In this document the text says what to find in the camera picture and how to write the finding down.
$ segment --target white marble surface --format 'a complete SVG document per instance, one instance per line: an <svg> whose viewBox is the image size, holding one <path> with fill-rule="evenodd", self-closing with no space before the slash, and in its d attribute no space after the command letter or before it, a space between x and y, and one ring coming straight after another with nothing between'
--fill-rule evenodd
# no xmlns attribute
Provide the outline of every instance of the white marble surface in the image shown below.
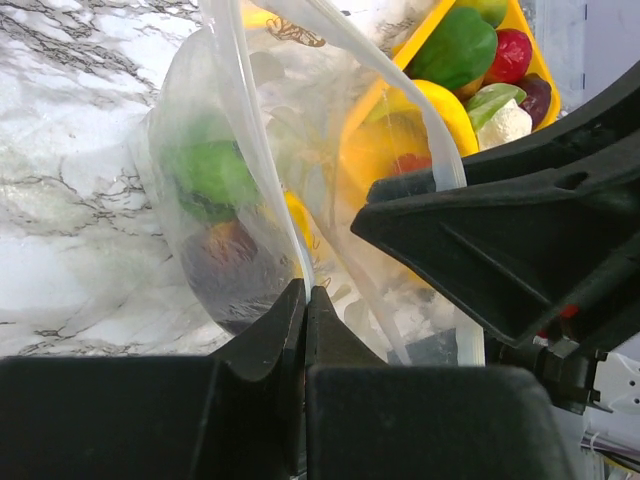
<svg viewBox="0 0 640 480"><path fill-rule="evenodd" d="M381 46L430 3L336 2ZM204 353L228 339L124 146L199 18L195 0L0 0L0 356Z"/></svg>

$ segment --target cauliflower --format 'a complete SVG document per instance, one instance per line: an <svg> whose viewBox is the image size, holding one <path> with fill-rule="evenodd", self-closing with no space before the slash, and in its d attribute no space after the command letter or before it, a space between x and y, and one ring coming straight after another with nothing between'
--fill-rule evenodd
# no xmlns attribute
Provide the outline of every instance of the cauliflower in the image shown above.
<svg viewBox="0 0 640 480"><path fill-rule="evenodd" d="M513 142L529 135L533 127L531 116L515 100L509 100L476 132L480 151Z"/></svg>

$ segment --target yellow tray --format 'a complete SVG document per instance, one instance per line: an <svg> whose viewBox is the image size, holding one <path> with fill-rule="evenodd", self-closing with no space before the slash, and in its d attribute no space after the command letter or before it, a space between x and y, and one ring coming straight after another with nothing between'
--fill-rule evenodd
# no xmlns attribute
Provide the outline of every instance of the yellow tray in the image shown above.
<svg viewBox="0 0 640 480"><path fill-rule="evenodd" d="M398 47L394 52L395 55L393 57L393 63L395 63L401 70L404 70L411 59L416 55L416 53L418 53L420 47L427 41L431 32L433 32L447 12L449 12L454 3L455 0L441 0L427 16L424 22L416 29L409 40L407 40L404 45ZM531 44L533 45L533 58L527 74L537 73L551 85L551 105L546 117L537 128L537 130L539 130L552 124L556 120L562 105L560 94L558 93L558 89L551 77L551 73L544 62L544 58L538 48L533 34L529 29L529 25L522 13L518 0L509 0L507 15L502 24L498 27L498 30L503 28L515 28L529 36ZM408 151L412 151L416 154L423 154L425 151L428 152L428 150L425 150L426 146L416 146L416 143L419 141L414 140L412 142L412 146L413 148L418 148L418 151L407 151L406 146L403 146L405 151L389 152L389 165L384 165L384 162L376 163L375 161L370 161L370 157L375 155L375 152L373 151L373 144L370 141L367 143L367 140L369 140L369 137L375 136L379 132L372 133L372 135L361 135L363 139L362 149L360 150L356 147L355 149L349 148L347 151L344 147L345 143L348 142L354 132L364 122L369 112L371 112L373 107L378 103L386 89L387 84L384 80L377 80L367 93L356 103L354 109L349 113L345 122L345 128L342 136L343 148L341 149L340 165L338 168L337 189L338 192L344 196L344 199L354 208L360 208L364 205L367 193L369 192L373 182L388 175L388 170L390 169L389 165L395 161L399 155L408 153ZM379 143L376 144L375 150L380 151Z"/></svg>

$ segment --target clear plastic packaging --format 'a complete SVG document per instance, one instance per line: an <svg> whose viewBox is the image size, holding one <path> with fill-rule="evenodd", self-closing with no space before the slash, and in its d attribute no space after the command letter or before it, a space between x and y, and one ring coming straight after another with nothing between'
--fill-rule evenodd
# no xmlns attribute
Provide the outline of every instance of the clear plastic packaging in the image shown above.
<svg viewBox="0 0 640 480"><path fill-rule="evenodd" d="M428 151L439 189L466 185L435 109L328 2L256 2L275 15L263 28L243 26L236 0L200 5L206 26L174 59L138 163L213 319L237 334L304 276L309 288L327 287L341 318L385 360L439 362L456 341L421 341L459 327L458 360L481 363L482 330L349 230L363 203L345 187L352 162L391 168L403 154ZM421 107L417 116L354 119L381 77ZM292 220L284 192L304 205L308 224Z"/></svg>

